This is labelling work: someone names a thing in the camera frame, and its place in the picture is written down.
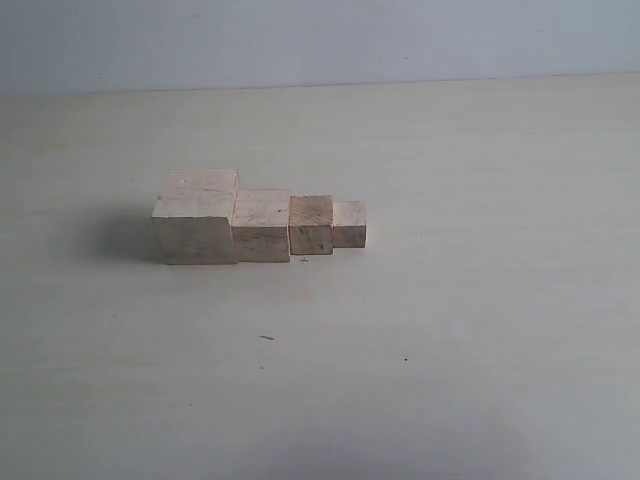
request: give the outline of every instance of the large wooden cube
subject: large wooden cube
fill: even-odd
[[[291,197],[289,242],[292,255],[333,253],[333,200],[330,195]]]
[[[367,241],[367,219],[364,202],[333,204],[333,246],[364,248]]]
[[[289,190],[238,190],[232,230],[240,262],[288,262]]]
[[[173,170],[167,174],[152,214],[167,263],[238,263],[231,232],[237,192],[236,170]]]

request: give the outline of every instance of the wooden cube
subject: wooden cube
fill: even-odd
[[[330,195],[291,197],[289,241],[292,255],[333,253],[333,200]]]
[[[231,218],[236,170],[173,170],[167,174],[152,220],[167,263],[238,263]]]
[[[333,204],[333,246],[364,248],[367,241],[367,219],[364,202]]]
[[[238,190],[233,241],[240,262],[288,262],[289,190]]]

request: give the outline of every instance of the small wooden cube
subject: small wooden cube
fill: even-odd
[[[333,204],[333,246],[364,248],[367,241],[367,219],[364,202]]]
[[[238,261],[290,261],[289,190],[238,190],[231,224]]]
[[[333,201],[330,195],[291,197],[289,241],[292,255],[333,253]]]
[[[167,263],[238,263],[231,233],[237,192],[236,170],[173,170],[167,174],[152,214]]]

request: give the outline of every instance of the stacked blocks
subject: stacked blocks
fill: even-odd
[[[288,190],[240,189],[236,170],[173,170],[152,214],[167,263],[289,262],[363,248],[364,202]]]

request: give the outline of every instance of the light wooden block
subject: light wooden block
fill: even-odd
[[[292,255],[333,253],[333,200],[330,195],[291,197],[289,241]]]
[[[364,202],[333,204],[333,246],[364,248],[367,241],[367,219]]]
[[[167,263],[238,263],[231,233],[237,192],[236,170],[173,170],[167,174],[152,214]]]
[[[289,190],[238,190],[231,224],[238,261],[290,261]]]

